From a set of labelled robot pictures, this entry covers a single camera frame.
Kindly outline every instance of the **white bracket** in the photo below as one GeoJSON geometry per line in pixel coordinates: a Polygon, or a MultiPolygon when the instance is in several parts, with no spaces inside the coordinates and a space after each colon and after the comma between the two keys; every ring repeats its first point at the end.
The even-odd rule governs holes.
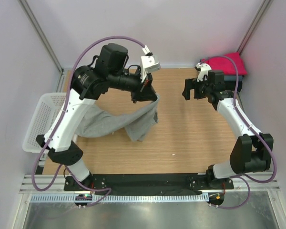
{"type": "Polygon", "coordinates": [[[151,52],[151,51],[149,50],[149,48],[147,47],[147,45],[144,46],[144,48],[142,48],[142,50],[143,50],[143,52],[144,52],[145,55],[151,52]]]}
{"type": "Polygon", "coordinates": [[[208,75],[208,71],[211,70],[211,66],[208,65],[207,63],[198,63],[196,65],[196,68],[199,69],[199,74],[197,77],[197,81],[203,81],[204,80],[204,76],[208,75]]]}
{"type": "Polygon", "coordinates": [[[157,56],[141,56],[141,82],[143,83],[147,74],[160,70],[157,56]]]}

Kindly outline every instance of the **black cable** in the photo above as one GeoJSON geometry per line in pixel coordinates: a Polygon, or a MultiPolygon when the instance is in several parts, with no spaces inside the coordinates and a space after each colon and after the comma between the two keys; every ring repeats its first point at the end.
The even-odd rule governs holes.
{"type": "Polygon", "coordinates": [[[133,66],[136,66],[136,67],[137,67],[137,70],[139,71],[138,74],[140,74],[140,73],[141,73],[141,66],[139,66],[139,65],[137,65],[137,64],[132,64],[132,65],[130,65],[130,66],[127,68],[127,74],[129,74],[129,69],[130,69],[131,67],[133,67],[133,66]]]}
{"type": "Polygon", "coordinates": [[[66,179],[66,169],[63,171],[63,177],[66,179]]]}
{"type": "Polygon", "coordinates": [[[88,67],[91,67],[91,66],[94,64],[96,58],[98,58],[98,57],[99,57],[98,55],[95,55],[95,56],[93,57],[93,59],[92,59],[92,62],[91,62],[90,64],[88,64],[87,66],[88,66],[88,67]]]}

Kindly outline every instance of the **metal sheet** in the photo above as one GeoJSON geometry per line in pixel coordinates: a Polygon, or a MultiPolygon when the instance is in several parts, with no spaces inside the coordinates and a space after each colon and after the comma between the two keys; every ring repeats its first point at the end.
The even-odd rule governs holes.
{"type": "MultiPolygon", "coordinates": [[[[246,195],[245,192],[226,193],[225,205],[238,205],[246,195]]],[[[99,204],[87,209],[70,208],[74,208],[73,203],[31,203],[24,229],[279,228],[267,192],[253,192],[250,201],[237,210],[216,209],[203,202],[99,204]]]]}

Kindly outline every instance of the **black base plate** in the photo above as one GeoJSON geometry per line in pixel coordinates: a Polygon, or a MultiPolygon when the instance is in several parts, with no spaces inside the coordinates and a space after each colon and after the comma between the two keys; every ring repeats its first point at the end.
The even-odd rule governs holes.
{"type": "MultiPolygon", "coordinates": [[[[225,189],[233,189],[230,179],[225,179],[225,189]]],[[[111,187],[114,196],[188,196],[200,195],[201,190],[222,189],[210,187],[205,175],[183,174],[94,174],[93,187],[111,187]]],[[[82,191],[72,177],[66,177],[65,191],[82,191]]]]}

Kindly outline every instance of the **metal frame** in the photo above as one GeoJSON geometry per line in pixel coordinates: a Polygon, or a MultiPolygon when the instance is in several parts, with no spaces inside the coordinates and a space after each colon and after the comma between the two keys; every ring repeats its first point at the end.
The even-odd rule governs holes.
{"type": "Polygon", "coordinates": [[[46,51],[50,55],[51,59],[53,60],[54,64],[56,65],[58,71],[62,74],[63,68],[62,68],[59,60],[57,59],[55,52],[53,51],[46,35],[42,31],[41,26],[39,25],[39,23],[38,23],[35,15],[34,15],[34,13],[32,12],[29,4],[27,3],[26,0],[18,0],[18,2],[21,5],[25,14],[27,15],[27,17],[28,17],[29,21],[31,22],[31,24],[32,24],[34,30],[36,31],[37,35],[39,36],[44,48],[46,49],[46,51]]]}
{"type": "MultiPolygon", "coordinates": [[[[51,59],[53,60],[54,64],[56,65],[58,71],[61,73],[61,76],[58,80],[58,85],[56,88],[57,92],[61,92],[63,89],[64,82],[66,80],[66,74],[67,71],[64,71],[63,67],[61,66],[59,60],[56,57],[55,52],[53,51],[48,39],[46,38],[45,34],[43,33],[36,17],[34,16],[29,4],[27,3],[26,0],[18,0],[19,4],[23,8],[24,12],[28,16],[29,21],[32,23],[37,35],[39,36],[41,42],[43,43],[46,51],[50,55],[51,59]]],[[[255,15],[250,27],[248,28],[246,34],[244,35],[244,38],[242,39],[239,48],[237,49],[240,54],[243,53],[244,48],[248,44],[249,40],[253,36],[254,32],[256,31],[260,21],[264,17],[266,11],[270,7],[271,3],[273,0],[263,0],[260,8],[257,11],[257,14],[255,15]]],[[[40,160],[40,167],[44,166],[46,159],[46,155],[42,157],[40,160]]],[[[271,172],[265,172],[265,173],[254,173],[252,176],[256,179],[267,179],[269,178],[271,172]]],[[[36,182],[37,185],[39,186],[45,186],[47,185],[52,179],[52,175],[36,175],[36,182]]],[[[280,226],[280,228],[286,229],[286,202],[283,198],[282,192],[279,188],[279,185],[276,180],[268,183],[268,184],[258,184],[255,183],[245,177],[245,179],[248,181],[250,188],[252,191],[268,191],[269,198],[271,200],[271,204],[273,207],[273,210],[275,212],[275,216],[277,219],[277,222],[280,226]]],[[[83,191],[83,192],[65,192],[63,191],[64,188],[64,182],[65,179],[63,176],[59,175],[57,176],[53,186],[43,192],[45,195],[49,194],[56,194],[56,195],[66,195],[66,194],[78,194],[78,193],[89,193],[88,191],[83,191]]],[[[239,192],[239,191],[247,191],[246,184],[240,180],[240,179],[233,179],[233,183],[235,186],[235,189],[233,190],[227,190],[227,192],[239,192]]],[[[217,192],[221,190],[204,190],[203,192],[217,192]]],[[[31,201],[31,198],[34,194],[37,194],[40,192],[36,191],[31,183],[31,177],[30,176],[25,176],[20,188],[19,195],[21,196],[20,202],[19,202],[19,207],[17,214],[14,219],[14,224],[13,224],[13,229],[22,229],[24,226],[25,218],[27,215],[27,211],[29,209],[29,203],[31,201]]]]}
{"type": "Polygon", "coordinates": [[[252,38],[254,32],[256,31],[259,23],[261,22],[262,18],[264,17],[265,13],[269,9],[271,3],[273,0],[263,0],[260,8],[258,9],[255,17],[253,18],[253,21],[251,22],[242,42],[240,43],[237,51],[239,52],[240,55],[242,55],[245,47],[247,46],[248,42],[252,38]]]}
{"type": "MultiPolygon", "coordinates": [[[[271,172],[263,172],[263,173],[252,173],[251,176],[254,177],[255,179],[267,179],[271,175],[271,172]]],[[[279,224],[280,228],[286,229],[286,203],[283,198],[283,195],[281,193],[281,190],[279,188],[279,185],[276,180],[273,180],[272,182],[268,184],[259,184],[256,182],[251,181],[247,177],[244,177],[246,181],[248,181],[251,191],[253,192],[258,192],[258,191],[267,191],[272,208],[274,210],[276,220],[279,224]]],[[[52,180],[52,175],[36,175],[36,183],[38,186],[45,186],[47,185],[50,181],[52,180]]],[[[29,208],[29,203],[31,202],[32,197],[38,195],[45,195],[46,197],[48,196],[72,196],[74,194],[82,194],[82,193],[90,193],[89,191],[78,191],[78,192],[66,192],[63,191],[64,188],[64,182],[65,179],[62,175],[58,175],[54,184],[50,189],[47,191],[43,192],[42,194],[38,191],[35,190],[35,188],[32,185],[31,182],[31,176],[25,175],[22,185],[20,188],[19,195],[22,196],[19,208],[18,208],[18,213],[15,218],[15,223],[13,226],[13,229],[22,229],[24,226],[25,218],[28,212],[29,208]]],[[[234,189],[233,190],[227,190],[227,192],[247,192],[247,186],[246,184],[238,179],[238,178],[233,178],[233,183],[234,183],[234,189]]],[[[222,190],[203,190],[203,193],[208,193],[208,192],[220,192],[222,190]]],[[[169,202],[173,201],[175,202],[176,200],[171,200],[167,199],[164,202],[169,202]]],[[[121,202],[121,201],[116,201],[114,198],[109,202],[121,202]]]]}

